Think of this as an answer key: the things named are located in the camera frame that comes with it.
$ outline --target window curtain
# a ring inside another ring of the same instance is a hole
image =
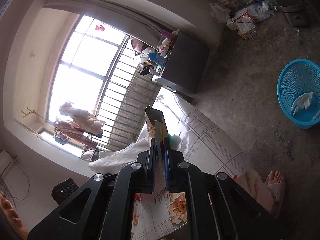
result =
[[[87,15],[154,48],[160,41],[162,30],[172,31],[174,29],[132,8],[103,0],[47,0],[44,7]]]

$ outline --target hanging clothes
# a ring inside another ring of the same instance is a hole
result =
[[[92,140],[89,140],[86,136],[84,136],[83,133],[85,132],[85,130],[73,121],[60,121],[57,124],[57,129],[69,138],[79,143],[86,144],[90,148],[95,149],[98,145],[98,143],[93,142]]]
[[[93,133],[91,133],[91,132],[89,132],[89,131],[85,131],[86,133],[88,133],[88,134],[91,134],[91,135],[93,135],[93,136],[95,136],[95,137],[98,137],[98,138],[102,138],[102,133],[100,133],[100,134],[93,134]]]
[[[62,140],[61,138],[59,138],[59,137],[54,137],[54,140],[56,141],[56,142],[58,142],[58,143],[60,143],[60,144],[62,144],[62,145],[65,145],[65,144],[67,144],[68,143],[68,141],[69,141],[69,138],[68,138],[68,140]]]
[[[62,145],[65,145],[68,143],[69,138],[65,136],[63,133],[58,132],[55,134],[54,140]]]
[[[96,119],[94,115],[91,115],[86,110],[74,108],[69,102],[60,106],[60,114],[70,116],[76,124],[94,135],[103,133],[102,127],[106,123],[105,121]]]

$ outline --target metal window bars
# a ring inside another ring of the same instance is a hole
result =
[[[136,142],[145,122],[144,110],[152,105],[160,86],[150,76],[140,76],[134,51],[125,40],[104,85],[95,115],[106,121],[102,138],[92,140],[103,149],[118,151]]]

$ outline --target air conditioner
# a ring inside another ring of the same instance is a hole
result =
[[[6,151],[0,152],[0,175],[4,175],[7,172],[11,165],[13,165],[13,160],[9,153]]]

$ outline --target person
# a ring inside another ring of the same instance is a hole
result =
[[[235,181],[274,218],[279,217],[285,189],[284,176],[279,171],[271,171],[263,183],[255,170],[248,169]]]
[[[3,240],[27,240],[28,230],[14,208],[14,198],[0,175],[0,235]]]

